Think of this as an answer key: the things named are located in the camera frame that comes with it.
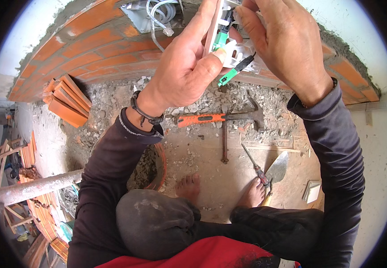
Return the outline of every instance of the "hammer head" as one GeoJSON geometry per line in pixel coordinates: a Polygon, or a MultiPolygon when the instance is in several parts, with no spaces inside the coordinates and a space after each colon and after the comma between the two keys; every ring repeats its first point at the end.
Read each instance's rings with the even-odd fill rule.
{"type": "Polygon", "coordinates": [[[259,133],[263,133],[265,132],[265,123],[263,122],[263,109],[260,107],[259,103],[255,99],[249,98],[249,100],[254,106],[254,111],[251,112],[251,116],[255,122],[256,130],[259,133]]]}

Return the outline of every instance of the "green connector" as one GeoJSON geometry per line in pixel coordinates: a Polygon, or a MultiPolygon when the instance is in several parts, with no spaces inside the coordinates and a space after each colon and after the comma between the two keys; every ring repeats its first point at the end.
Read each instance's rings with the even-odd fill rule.
{"type": "Polygon", "coordinates": [[[227,74],[225,74],[222,78],[219,79],[219,83],[217,83],[218,87],[226,85],[234,76],[238,74],[238,71],[232,68],[227,74]]]}
{"type": "Polygon", "coordinates": [[[216,37],[216,42],[213,43],[213,51],[216,51],[226,45],[226,40],[228,40],[228,34],[219,32],[216,37]]]}

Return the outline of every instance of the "red shirt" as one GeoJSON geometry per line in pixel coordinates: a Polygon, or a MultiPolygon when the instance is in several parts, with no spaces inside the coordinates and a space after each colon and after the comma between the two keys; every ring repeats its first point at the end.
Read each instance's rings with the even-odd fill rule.
{"type": "MultiPolygon", "coordinates": [[[[213,236],[201,239],[185,250],[166,260],[149,261],[136,257],[121,256],[106,262],[99,268],[217,268],[233,267],[241,263],[248,263],[260,257],[270,257],[271,253],[256,245],[239,242],[224,236],[213,236]]],[[[286,268],[300,268],[298,262],[286,268]]]]}

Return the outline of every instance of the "screwdriver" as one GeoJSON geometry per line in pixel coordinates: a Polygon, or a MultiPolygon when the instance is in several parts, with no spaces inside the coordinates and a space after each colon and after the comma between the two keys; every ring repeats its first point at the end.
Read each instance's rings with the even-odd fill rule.
{"type": "Polygon", "coordinates": [[[247,148],[244,146],[244,144],[241,143],[243,146],[245,152],[247,153],[248,157],[250,158],[251,162],[253,163],[254,171],[256,171],[257,176],[259,177],[260,181],[265,185],[265,187],[269,187],[269,181],[265,176],[265,173],[263,173],[262,169],[259,165],[254,162],[253,158],[251,157],[250,153],[247,151],[247,148]]]}

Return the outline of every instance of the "brick wall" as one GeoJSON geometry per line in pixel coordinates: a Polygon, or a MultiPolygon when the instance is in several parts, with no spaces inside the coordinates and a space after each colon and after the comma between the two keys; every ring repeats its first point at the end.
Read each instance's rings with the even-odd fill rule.
{"type": "MultiPolygon", "coordinates": [[[[9,100],[40,100],[43,84],[66,73],[85,84],[153,75],[160,50],[149,33],[138,33],[116,3],[98,0],[62,25],[31,57],[9,100]]],[[[166,47],[175,36],[160,36],[158,41],[166,47]]],[[[326,69],[339,79],[346,105],[379,100],[373,87],[347,59],[325,44],[322,49],[326,69]]],[[[289,89],[267,69],[258,75],[242,72],[234,80],[289,89]]]]}

